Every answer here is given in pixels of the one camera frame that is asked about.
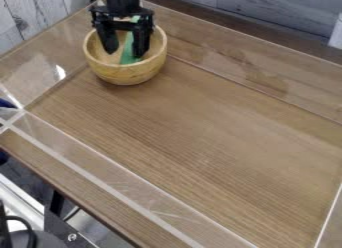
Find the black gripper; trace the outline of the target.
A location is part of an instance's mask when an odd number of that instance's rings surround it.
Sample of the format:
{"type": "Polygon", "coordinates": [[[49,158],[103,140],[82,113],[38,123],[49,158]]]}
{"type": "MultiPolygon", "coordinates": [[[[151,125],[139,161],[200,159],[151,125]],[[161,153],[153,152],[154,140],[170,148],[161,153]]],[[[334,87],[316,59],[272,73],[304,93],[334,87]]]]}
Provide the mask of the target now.
{"type": "Polygon", "coordinates": [[[150,38],[154,32],[154,11],[141,5],[141,0],[106,0],[103,6],[91,7],[93,26],[97,29],[103,48],[114,54],[119,48],[117,21],[139,17],[133,31],[133,54],[141,58],[150,50],[150,38]]]}

